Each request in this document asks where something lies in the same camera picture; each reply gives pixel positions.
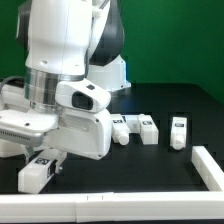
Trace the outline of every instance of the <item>green wall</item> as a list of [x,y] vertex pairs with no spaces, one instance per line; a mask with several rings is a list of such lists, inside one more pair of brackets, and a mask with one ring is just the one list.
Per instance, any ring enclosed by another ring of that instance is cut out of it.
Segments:
[[[17,7],[0,0],[0,76],[23,75]],[[224,103],[224,0],[121,0],[131,82],[195,83]]]

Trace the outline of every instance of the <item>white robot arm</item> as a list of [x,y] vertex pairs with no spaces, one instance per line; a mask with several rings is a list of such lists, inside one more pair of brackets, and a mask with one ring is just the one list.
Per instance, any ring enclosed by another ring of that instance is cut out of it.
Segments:
[[25,98],[18,92],[15,103],[10,87],[3,88],[0,145],[12,152],[0,153],[44,151],[19,173],[20,192],[39,193],[67,152],[98,160],[109,151],[111,96],[86,77],[88,64],[107,66],[121,52],[123,27],[112,10],[118,12],[115,0],[32,0],[21,6],[17,39],[29,51]]

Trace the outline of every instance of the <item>black table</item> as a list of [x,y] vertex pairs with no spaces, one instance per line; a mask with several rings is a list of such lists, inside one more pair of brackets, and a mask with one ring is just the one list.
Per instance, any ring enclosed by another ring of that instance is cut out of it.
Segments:
[[[159,129],[159,144],[143,145],[137,134],[94,161],[68,155],[63,172],[42,191],[55,193],[207,191],[191,163],[192,146],[205,146],[224,168],[224,107],[190,84],[134,84],[128,95],[112,98],[111,113],[149,114]],[[187,147],[169,146],[173,116],[188,118]],[[0,194],[17,194],[24,157],[0,159]],[[224,223],[224,221],[151,221],[133,223]]]

